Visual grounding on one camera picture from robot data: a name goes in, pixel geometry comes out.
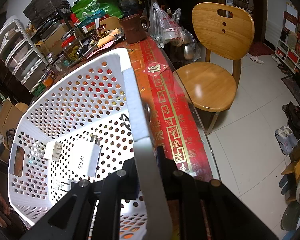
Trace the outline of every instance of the table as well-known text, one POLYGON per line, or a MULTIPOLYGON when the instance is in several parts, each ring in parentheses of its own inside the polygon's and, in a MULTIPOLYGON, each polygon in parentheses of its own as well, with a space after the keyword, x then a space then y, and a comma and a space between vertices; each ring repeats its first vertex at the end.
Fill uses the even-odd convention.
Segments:
MULTIPOLYGON (((116 44, 115 48, 128 50, 141 98, 150 106, 150 128, 155 146, 163 146, 166 157, 173 159, 178 169, 190 173, 196 179, 220 179, 198 114, 163 49, 158 47, 151 36, 135 44, 128 44, 124 40, 116 44), (142 72, 154 61, 169 66, 157 77, 142 72)), ((74 71, 100 54, 82 60, 69 71, 74 71)))

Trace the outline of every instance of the gray shoe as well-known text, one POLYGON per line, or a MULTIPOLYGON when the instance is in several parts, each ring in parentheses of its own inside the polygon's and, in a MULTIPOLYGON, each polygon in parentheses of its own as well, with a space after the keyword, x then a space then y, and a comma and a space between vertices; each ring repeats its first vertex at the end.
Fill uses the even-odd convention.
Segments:
POLYGON ((290 140, 290 143, 291 143, 291 147, 292 148, 296 147, 297 144, 298 144, 298 140, 294 136, 293 131, 285 125, 281 127, 281 130, 283 130, 286 134, 288 134, 288 137, 289 137, 289 140, 290 140))
POLYGON ((290 154, 292 152, 292 147, 291 147, 288 134, 286 134, 282 129, 275 130, 274 134, 280 145, 282 153, 284 155, 290 154))

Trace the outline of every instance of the green basket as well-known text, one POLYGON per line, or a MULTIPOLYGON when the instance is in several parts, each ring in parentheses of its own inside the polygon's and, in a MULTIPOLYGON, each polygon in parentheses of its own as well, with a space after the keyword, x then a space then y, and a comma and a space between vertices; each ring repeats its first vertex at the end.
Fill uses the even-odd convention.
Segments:
POLYGON ((44 90, 45 90, 46 86, 40 82, 39 85, 35 88, 35 90, 32 91, 32 94, 37 97, 39 96, 44 90))

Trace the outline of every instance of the black bag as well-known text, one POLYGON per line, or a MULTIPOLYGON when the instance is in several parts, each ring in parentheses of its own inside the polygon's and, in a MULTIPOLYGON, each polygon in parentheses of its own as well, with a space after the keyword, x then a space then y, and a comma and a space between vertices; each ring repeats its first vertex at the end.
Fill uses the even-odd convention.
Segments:
POLYGON ((24 15, 29 18, 35 28, 41 26, 57 9, 70 9, 68 0, 32 0, 24 9, 24 15))

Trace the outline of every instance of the mug handle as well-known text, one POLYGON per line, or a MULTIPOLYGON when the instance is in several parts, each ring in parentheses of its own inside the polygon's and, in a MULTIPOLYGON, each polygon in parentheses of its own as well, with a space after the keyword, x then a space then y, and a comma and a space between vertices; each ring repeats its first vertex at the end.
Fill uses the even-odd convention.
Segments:
POLYGON ((140 20, 146 20, 147 25, 146 25, 146 27, 143 28, 143 29, 144 29, 145 31, 147 31, 147 30, 149 29, 149 27, 150 27, 150 21, 149 21, 148 17, 147 17, 147 16, 140 16, 140 20))

